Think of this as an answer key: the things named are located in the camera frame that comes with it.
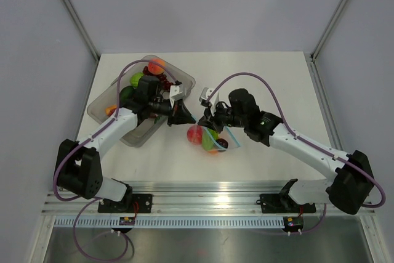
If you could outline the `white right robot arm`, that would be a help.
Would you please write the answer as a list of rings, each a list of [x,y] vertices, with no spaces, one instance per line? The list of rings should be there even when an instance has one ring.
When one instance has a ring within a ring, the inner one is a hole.
[[[285,211],[307,203],[330,203],[355,215],[374,187],[368,157],[361,151],[347,153],[311,140],[285,125],[284,119],[260,110],[246,89],[231,91],[229,104],[212,88],[204,88],[199,100],[205,107],[198,124],[216,132],[239,127],[254,142],[285,152],[323,175],[311,182],[292,179],[279,196]]]

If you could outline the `dark purple plum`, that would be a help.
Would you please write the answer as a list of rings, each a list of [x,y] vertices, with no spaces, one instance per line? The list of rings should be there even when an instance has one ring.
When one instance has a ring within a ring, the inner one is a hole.
[[[219,138],[216,140],[218,146],[222,149],[227,149],[228,148],[228,142],[223,139],[223,138]]]

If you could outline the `clear zip top bag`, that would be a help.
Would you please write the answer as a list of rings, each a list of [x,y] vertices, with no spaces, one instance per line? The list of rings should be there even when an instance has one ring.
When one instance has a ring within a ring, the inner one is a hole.
[[[204,152],[211,155],[224,153],[241,147],[238,139],[233,135],[228,127],[224,127],[223,131],[218,133],[207,127],[198,125],[198,120],[192,124],[186,133],[186,138],[190,144],[199,147]]]

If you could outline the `red apple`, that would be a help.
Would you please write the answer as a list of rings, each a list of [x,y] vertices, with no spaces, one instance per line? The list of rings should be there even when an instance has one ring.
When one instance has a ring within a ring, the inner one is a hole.
[[[203,138],[203,128],[199,125],[191,126],[187,131],[187,140],[194,145],[201,145]]]

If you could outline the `green lime fruit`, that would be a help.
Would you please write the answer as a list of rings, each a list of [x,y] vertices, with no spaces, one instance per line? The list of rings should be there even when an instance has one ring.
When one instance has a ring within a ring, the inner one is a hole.
[[[203,130],[203,138],[201,146],[205,151],[212,150],[216,147],[216,140],[219,138],[219,134],[211,129]]]

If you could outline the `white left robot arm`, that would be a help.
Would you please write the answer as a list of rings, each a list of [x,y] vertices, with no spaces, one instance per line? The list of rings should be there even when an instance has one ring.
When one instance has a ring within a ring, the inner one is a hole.
[[[54,193],[61,187],[74,193],[74,200],[108,200],[119,212],[130,210],[132,187],[104,177],[102,158],[117,141],[151,115],[166,117],[168,126],[195,123],[184,105],[187,89],[181,82],[170,86],[168,98],[161,92],[161,82],[154,76],[143,76],[137,87],[117,88],[115,110],[96,131],[81,140],[66,139],[60,144],[53,178]]]

